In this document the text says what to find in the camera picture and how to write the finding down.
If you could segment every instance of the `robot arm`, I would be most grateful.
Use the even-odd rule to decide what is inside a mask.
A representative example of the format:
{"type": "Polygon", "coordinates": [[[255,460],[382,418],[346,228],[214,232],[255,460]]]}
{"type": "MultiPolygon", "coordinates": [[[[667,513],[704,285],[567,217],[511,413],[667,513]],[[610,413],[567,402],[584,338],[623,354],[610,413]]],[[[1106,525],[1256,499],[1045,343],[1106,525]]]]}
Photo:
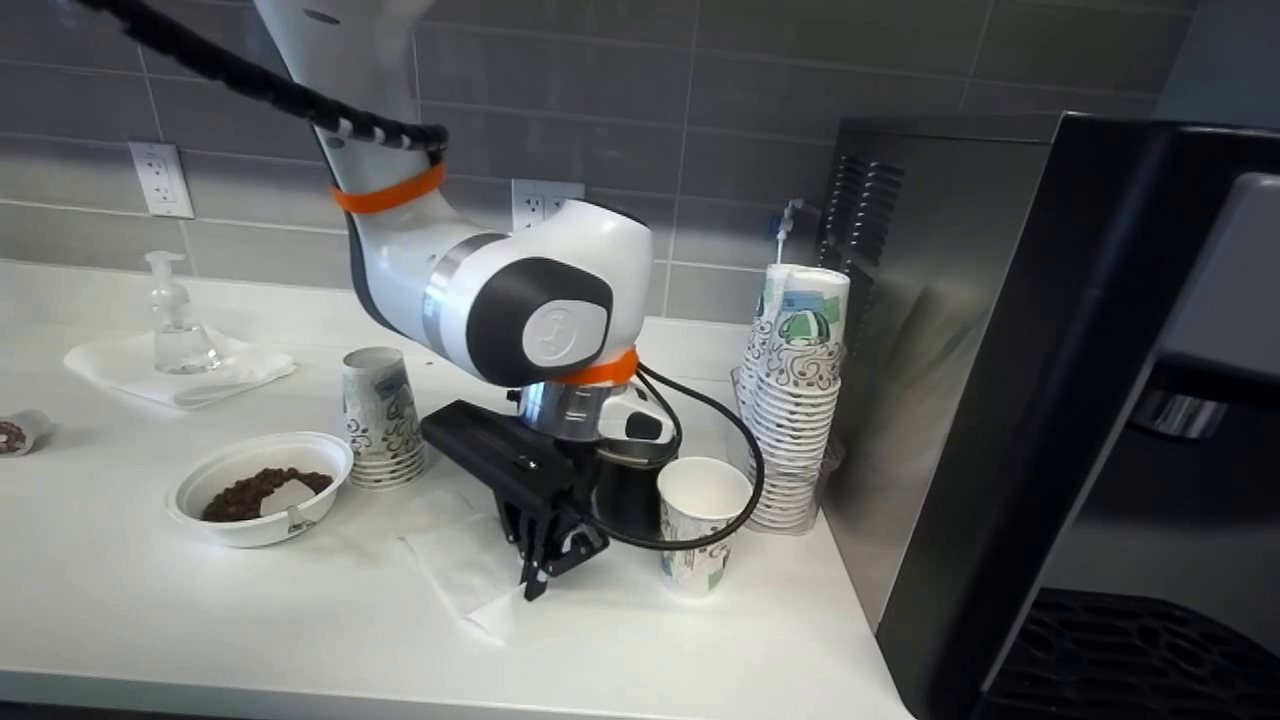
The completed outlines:
{"type": "MultiPolygon", "coordinates": [[[[420,123],[407,46],[433,0],[255,0],[290,71],[337,101],[420,123]]],[[[315,128],[339,191],[433,171],[430,152],[315,128]]],[[[542,386],[623,358],[646,326],[649,228],[591,203],[486,232],[440,191],[359,212],[352,285],[363,310],[490,386],[542,386]]]]}

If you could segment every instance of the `electrical outlet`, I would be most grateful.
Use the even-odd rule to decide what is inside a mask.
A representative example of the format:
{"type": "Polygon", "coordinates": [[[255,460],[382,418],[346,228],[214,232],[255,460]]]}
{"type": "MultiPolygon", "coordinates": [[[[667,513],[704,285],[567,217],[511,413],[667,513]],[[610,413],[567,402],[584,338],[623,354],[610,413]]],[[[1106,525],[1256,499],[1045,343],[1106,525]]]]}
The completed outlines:
{"type": "Polygon", "coordinates": [[[511,182],[511,228],[531,228],[560,212],[563,200],[582,200],[584,184],[560,182],[511,182]]]}
{"type": "Polygon", "coordinates": [[[173,146],[127,146],[151,217],[191,217],[191,191],[173,146]]]}

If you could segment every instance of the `black refrigerator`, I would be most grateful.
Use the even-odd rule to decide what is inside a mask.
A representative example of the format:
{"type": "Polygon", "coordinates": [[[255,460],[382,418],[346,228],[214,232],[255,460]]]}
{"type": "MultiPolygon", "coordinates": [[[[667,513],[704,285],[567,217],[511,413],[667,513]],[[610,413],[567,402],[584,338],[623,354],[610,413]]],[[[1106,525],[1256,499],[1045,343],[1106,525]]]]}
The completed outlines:
{"type": "Polygon", "coordinates": [[[946,426],[874,614],[916,716],[1280,716],[1276,131],[1069,115],[946,426]]]}

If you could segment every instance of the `gray tile backsplash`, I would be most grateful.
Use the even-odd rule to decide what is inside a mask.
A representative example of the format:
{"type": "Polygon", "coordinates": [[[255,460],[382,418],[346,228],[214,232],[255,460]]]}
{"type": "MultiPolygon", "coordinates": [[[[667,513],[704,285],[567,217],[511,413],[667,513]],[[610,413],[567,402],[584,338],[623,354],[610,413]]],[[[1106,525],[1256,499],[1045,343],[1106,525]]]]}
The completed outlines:
{"type": "MultiPolygon", "coordinates": [[[[254,0],[157,8],[279,67],[254,0]]],[[[922,256],[946,256],[931,245],[957,220],[1010,228],[1003,203],[1036,182],[1018,148],[1041,152],[1059,109],[1147,115],[1192,12],[1195,0],[440,0],[406,77],[452,128],[462,212],[509,228],[511,177],[582,182],[655,232],[651,313],[750,321],[778,212],[790,195],[819,203],[842,121],[864,121],[922,177],[900,228],[922,256]],[[1012,146],[981,161],[949,157],[946,137],[1012,146]],[[990,166],[1025,187],[969,187],[990,166]]],[[[74,0],[5,5],[0,90],[0,256],[140,269],[146,249],[183,249],[202,275],[347,285],[346,220],[300,121],[133,48],[74,0]],[[195,220],[146,217],[126,139],[179,146],[195,220]]]]}

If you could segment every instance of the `white cup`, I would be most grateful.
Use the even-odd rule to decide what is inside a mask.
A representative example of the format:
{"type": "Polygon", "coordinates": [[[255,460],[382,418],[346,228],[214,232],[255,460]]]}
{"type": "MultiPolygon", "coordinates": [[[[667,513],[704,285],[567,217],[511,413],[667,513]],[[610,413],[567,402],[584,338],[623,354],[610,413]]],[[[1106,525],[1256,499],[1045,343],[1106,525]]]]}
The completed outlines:
{"type": "Polygon", "coordinates": [[[57,426],[46,413],[0,418],[0,455],[28,455],[54,428],[57,426]]]}
{"type": "MultiPolygon", "coordinates": [[[[753,499],[753,480],[715,455],[682,455],[655,475],[666,499],[666,539],[696,539],[736,519],[753,499]]],[[[689,594],[712,594],[728,567],[732,539],[666,553],[667,577],[689,594]]]]}
{"type": "Polygon", "coordinates": [[[430,472],[433,449],[416,428],[411,386],[396,349],[346,358],[339,413],[356,451],[356,480],[407,486],[430,472]]]}

